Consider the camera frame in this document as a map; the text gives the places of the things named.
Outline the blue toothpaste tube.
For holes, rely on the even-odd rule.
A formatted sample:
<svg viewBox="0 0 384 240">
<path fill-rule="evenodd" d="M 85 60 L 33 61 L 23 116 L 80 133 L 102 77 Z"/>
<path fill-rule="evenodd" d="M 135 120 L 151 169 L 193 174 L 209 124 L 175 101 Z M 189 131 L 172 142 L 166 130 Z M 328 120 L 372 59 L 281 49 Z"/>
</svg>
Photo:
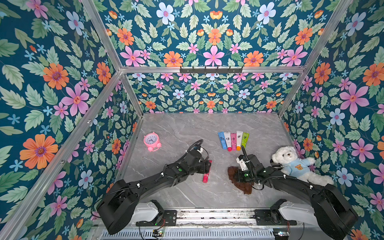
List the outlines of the blue toothpaste tube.
<svg viewBox="0 0 384 240">
<path fill-rule="evenodd" d="M 224 150 L 226 150 L 227 149 L 227 143 L 226 143 L 225 133 L 224 132 L 219 132 L 218 136 L 219 136 L 219 140 L 220 140 L 220 143 L 222 145 L 222 148 Z"/>
</svg>

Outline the magenta toothpaste tube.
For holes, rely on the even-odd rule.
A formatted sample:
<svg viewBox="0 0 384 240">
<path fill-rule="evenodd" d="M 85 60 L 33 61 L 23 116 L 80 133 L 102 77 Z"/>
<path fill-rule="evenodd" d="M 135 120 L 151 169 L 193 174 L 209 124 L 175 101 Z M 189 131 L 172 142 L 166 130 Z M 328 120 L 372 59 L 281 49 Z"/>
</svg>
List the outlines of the magenta toothpaste tube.
<svg viewBox="0 0 384 240">
<path fill-rule="evenodd" d="M 204 166 L 204 177 L 203 177 L 203 183 L 208 182 L 209 173 L 211 170 L 212 160 L 206 161 L 206 164 Z"/>
</svg>

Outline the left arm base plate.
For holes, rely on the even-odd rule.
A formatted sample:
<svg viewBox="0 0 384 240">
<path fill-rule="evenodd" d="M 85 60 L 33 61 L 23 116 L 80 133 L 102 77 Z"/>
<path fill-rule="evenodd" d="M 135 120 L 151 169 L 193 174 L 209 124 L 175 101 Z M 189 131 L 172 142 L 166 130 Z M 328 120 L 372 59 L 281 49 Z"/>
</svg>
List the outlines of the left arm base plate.
<svg viewBox="0 0 384 240">
<path fill-rule="evenodd" d="M 177 210 L 165 210 L 161 213 L 159 213 L 152 221 L 146 222 L 138 222 L 136 223 L 137 227 L 161 227 L 161 226 L 176 226 L 177 221 Z"/>
</svg>

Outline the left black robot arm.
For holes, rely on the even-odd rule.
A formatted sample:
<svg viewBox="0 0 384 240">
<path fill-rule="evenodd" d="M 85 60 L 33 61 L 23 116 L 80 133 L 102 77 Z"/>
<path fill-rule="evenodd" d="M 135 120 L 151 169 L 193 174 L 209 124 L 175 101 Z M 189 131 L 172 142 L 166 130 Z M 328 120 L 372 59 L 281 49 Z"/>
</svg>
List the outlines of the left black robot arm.
<svg viewBox="0 0 384 240">
<path fill-rule="evenodd" d="M 127 226 L 141 199 L 182 183 L 191 175 L 207 174 L 211 164 L 202 157 L 200 151 L 191 150 L 148 178 L 129 183 L 117 181 L 97 206 L 97 212 L 107 231 L 113 235 Z"/>
</svg>

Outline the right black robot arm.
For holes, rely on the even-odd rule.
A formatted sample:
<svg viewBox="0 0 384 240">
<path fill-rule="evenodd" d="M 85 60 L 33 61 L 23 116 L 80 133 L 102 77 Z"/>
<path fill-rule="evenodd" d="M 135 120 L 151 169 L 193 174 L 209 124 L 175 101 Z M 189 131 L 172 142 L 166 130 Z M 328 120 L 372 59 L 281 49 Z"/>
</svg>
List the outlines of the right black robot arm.
<svg viewBox="0 0 384 240">
<path fill-rule="evenodd" d="M 323 187 L 299 180 L 283 173 L 283 165 L 273 161 L 265 168 L 255 155 L 240 155 L 237 163 L 237 183 L 256 183 L 301 198 L 314 210 L 315 223 L 334 240 L 344 239 L 358 220 L 350 203 L 331 184 Z"/>
</svg>

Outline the brown cloth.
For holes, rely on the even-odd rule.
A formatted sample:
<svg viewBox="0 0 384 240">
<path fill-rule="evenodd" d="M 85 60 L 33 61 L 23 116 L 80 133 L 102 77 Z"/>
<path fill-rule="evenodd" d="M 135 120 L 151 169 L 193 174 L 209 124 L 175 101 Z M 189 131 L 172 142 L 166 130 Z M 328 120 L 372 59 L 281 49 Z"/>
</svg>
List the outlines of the brown cloth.
<svg viewBox="0 0 384 240">
<path fill-rule="evenodd" d="M 253 189 L 253 183 L 241 182 L 238 175 L 239 169 L 237 167 L 228 167 L 228 177 L 232 184 L 242 191 L 245 195 L 250 195 Z"/>
</svg>

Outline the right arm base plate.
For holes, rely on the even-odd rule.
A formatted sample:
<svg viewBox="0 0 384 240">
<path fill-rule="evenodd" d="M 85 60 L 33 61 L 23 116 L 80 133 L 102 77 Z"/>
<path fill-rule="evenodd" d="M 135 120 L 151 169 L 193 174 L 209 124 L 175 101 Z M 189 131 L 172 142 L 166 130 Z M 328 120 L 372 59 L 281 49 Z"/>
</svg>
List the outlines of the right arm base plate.
<svg viewBox="0 0 384 240">
<path fill-rule="evenodd" d="M 279 211 L 270 209 L 254 210 L 254 219 L 258 226 L 296 226 L 296 221 L 288 221 L 283 218 Z"/>
</svg>

